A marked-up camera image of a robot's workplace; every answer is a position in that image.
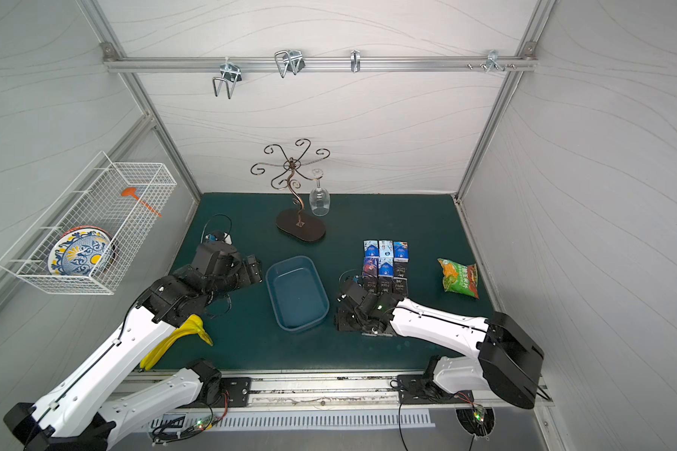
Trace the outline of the metal hook centre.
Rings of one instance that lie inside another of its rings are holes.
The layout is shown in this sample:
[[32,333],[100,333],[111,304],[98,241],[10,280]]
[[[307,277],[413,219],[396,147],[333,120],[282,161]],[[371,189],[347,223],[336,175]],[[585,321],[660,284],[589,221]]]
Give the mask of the metal hook centre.
[[288,73],[297,75],[306,67],[303,53],[299,50],[280,50],[274,55],[274,60],[281,78]]

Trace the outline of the white vent strip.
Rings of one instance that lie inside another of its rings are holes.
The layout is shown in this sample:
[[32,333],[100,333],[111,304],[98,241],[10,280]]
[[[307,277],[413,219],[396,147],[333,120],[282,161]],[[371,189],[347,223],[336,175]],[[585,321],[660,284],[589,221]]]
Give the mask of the white vent strip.
[[299,430],[398,430],[434,428],[428,409],[359,411],[229,412],[209,432]]

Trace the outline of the green snack bag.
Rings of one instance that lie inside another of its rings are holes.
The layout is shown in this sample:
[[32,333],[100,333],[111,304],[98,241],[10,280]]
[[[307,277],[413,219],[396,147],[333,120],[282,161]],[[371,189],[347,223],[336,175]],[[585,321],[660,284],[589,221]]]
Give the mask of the green snack bag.
[[479,298],[479,272],[476,264],[463,265],[449,259],[437,260],[442,272],[444,291]]

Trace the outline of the metal hook left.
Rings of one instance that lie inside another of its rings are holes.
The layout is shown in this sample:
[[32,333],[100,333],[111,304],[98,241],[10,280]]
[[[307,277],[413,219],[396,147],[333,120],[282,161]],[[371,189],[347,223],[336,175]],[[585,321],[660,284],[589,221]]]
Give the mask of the metal hook left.
[[230,100],[233,97],[235,88],[243,79],[242,70],[239,66],[225,58],[224,63],[218,69],[218,75],[213,78],[214,96],[218,97],[222,91]]

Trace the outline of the dark blue tissue pack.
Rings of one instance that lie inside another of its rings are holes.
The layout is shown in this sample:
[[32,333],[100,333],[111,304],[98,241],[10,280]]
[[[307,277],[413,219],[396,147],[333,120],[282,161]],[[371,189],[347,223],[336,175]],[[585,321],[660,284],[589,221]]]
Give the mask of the dark blue tissue pack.
[[362,275],[364,277],[376,278],[378,276],[378,257],[365,257],[363,259]]

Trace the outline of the blue pocket tissue pack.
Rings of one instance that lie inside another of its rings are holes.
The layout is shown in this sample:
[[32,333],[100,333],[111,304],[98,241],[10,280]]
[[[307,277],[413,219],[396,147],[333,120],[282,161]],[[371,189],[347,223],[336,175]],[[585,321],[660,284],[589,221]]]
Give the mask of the blue pocket tissue pack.
[[393,242],[393,259],[399,262],[408,262],[410,259],[408,242]]

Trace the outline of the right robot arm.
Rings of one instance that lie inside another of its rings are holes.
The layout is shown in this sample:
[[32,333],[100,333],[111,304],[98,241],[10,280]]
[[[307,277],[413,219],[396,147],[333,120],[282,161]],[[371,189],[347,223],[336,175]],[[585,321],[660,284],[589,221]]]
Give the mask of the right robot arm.
[[347,280],[337,298],[340,332],[364,336],[417,338],[455,351],[456,358],[433,356],[415,379],[397,378],[405,400],[476,405],[475,391],[490,391],[511,406],[531,410],[551,396],[540,379],[545,354],[510,316],[465,317],[432,309],[396,293],[376,295]]

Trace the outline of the blue white tissue pack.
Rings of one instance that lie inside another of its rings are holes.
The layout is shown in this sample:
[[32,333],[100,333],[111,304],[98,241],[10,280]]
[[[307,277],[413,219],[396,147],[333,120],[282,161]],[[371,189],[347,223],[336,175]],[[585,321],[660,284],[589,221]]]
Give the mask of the blue white tissue pack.
[[379,242],[377,240],[366,240],[363,242],[364,257],[380,257]]

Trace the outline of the orange plastic spoon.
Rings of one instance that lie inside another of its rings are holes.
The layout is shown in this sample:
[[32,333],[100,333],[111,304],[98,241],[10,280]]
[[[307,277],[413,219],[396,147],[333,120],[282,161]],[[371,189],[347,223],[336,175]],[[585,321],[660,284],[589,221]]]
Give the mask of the orange plastic spoon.
[[151,212],[151,213],[157,215],[158,217],[161,217],[161,216],[162,216],[162,214],[161,214],[160,212],[158,212],[158,210],[152,208],[152,206],[150,206],[150,204],[148,204],[146,201],[144,201],[143,198],[140,197],[140,196],[137,194],[137,188],[135,188],[135,187],[128,187],[128,188],[125,188],[125,189],[121,192],[121,196],[122,196],[122,197],[131,197],[132,199],[135,199],[135,201],[136,201],[137,203],[139,203],[140,205],[142,205],[143,207],[145,207],[149,212]]

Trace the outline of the metal hook right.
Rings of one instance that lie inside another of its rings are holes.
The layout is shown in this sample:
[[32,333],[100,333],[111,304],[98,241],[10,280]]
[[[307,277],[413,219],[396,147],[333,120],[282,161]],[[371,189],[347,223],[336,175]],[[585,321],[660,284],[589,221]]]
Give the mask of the metal hook right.
[[483,63],[480,63],[478,65],[474,64],[466,64],[466,67],[470,71],[479,71],[482,70],[485,73],[493,73],[494,71],[496,73],[505,73],[506,71],[513,71],[516,69],[515,64],[513,63],[507,63],[504,64],[500,61],[500,55],[497,50],[492,50],[490,51]]

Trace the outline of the teal plastic storage box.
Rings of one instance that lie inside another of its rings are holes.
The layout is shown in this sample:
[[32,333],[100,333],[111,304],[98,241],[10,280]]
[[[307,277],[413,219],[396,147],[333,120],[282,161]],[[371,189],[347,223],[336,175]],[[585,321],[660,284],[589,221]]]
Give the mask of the teal plastic storage box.
[[328,315],[330,302],[309,257],[296,256],[273,264],[265,281],[276,323],[285,332],[305,332]]

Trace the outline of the blue yellow patterned plate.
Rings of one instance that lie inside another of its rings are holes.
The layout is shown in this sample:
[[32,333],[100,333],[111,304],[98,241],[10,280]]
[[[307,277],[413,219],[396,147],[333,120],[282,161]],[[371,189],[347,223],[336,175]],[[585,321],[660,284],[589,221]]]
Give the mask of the blue yellow patterned plate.
[[48,254],[52,275],[89,276],[114,256],[111,236],[97,227],[77,227],[66,232]]

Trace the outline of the metal hook small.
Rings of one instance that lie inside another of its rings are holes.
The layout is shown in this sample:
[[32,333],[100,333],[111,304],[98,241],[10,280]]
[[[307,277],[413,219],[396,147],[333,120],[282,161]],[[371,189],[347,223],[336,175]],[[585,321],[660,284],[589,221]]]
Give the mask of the metal hook small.
[[350,69],[352,73],[359,73],[361,68],[361,54],[359,50],[350,53]]

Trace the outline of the light blue tissue pack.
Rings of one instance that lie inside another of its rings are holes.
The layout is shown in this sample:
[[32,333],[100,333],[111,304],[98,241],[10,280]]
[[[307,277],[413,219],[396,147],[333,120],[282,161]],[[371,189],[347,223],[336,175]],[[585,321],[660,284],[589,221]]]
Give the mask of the light blue tissue pack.
[[394,245],[391,240],[381,240],[378,242],[378,250],[380,259],[393,259]]

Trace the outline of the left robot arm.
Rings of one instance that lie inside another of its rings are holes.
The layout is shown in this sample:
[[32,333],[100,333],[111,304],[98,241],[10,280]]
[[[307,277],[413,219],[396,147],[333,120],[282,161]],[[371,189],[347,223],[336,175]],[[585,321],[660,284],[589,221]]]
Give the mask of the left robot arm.
[[118,329],[62,383],[34,403],[13,406],[5,425],[26,450],[109,450],[172,409],[227,404],[221,372],[204,359],[119,401],[109,397],[143,358],[199,324],[212,302],[261,280],[254,255],[244,257],[228,242],[203,242],[191,264],[145,289]]

